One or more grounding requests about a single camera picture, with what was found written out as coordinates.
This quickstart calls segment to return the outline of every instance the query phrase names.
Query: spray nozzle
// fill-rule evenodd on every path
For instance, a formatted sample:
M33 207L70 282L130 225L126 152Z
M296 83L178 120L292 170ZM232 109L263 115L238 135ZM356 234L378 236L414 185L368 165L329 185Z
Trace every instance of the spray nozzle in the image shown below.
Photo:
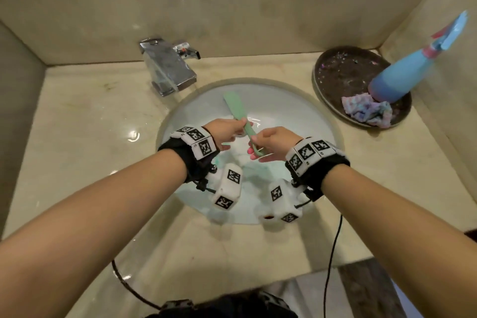
M462 32L466 23L467 11L464 11L451 24L432 35L432 38L436 39L432 43L432 47L435 50L448 50Z

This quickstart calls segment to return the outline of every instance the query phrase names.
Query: green spatula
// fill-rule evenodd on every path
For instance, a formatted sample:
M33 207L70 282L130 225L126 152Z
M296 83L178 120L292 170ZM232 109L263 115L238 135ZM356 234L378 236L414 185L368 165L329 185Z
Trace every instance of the green spatula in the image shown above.
M233 92L233 91L225 92L224 100L227 106L229 106L229 110L235 119L242 119L243 117L247 118L247 112L243 108L242 100L240 99L240 96L237 94L237 92ZM245 133L248 135L248 138L250 138L250 140L253 135L256 135L255 131L253 130L249 122L245 124L244 130L245 130ZM257 156L262 157L265 155L262 152L262 149L257 149L257 147L254 144L252 144L252 147Z

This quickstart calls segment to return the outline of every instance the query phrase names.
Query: hand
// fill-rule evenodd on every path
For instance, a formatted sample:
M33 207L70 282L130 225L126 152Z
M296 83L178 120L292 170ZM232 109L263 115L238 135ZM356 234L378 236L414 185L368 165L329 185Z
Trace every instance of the hand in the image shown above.
M206 125L204 128L210 132L214 138L215 144L221 151L226 151L230 149L230 146L222 145L224 142L233 142L235 141L235 135L243 133L243 127L247 123L246 118L241 120L236 119L215 119Z
M259 159L260 162L270 161L284 161L285 155L298 142L303 140L294 132L284 127L266 128L260 131L256 136L252 136L252 141L257 147L265 147L270 154ZM253 148L250 147L247 151L250 159L258 159L259 157L254 153Z

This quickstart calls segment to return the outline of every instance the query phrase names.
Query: forearm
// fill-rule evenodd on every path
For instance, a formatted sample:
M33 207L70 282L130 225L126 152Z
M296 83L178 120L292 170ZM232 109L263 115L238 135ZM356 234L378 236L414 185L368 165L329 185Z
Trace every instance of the forearm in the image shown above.
M334 167L321 187L422 313L475 316L477 244L345 165Z
M181 158L163 150L74 193L22 227L0 245L0 266L11 267L0 269L1 280L9 282L1 295L10 297L1 300L9 307L0 311L18 317L19 309L29 317L66 314L186 174Z

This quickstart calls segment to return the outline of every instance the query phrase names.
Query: faucet handle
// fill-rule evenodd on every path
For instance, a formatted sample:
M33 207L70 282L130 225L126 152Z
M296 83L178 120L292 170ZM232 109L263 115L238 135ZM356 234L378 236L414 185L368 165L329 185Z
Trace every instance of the faucet handle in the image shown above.
M188 42L179 42L173 49L181 56L182 59L195 58L200 59L200 53L198 50L192 48Z

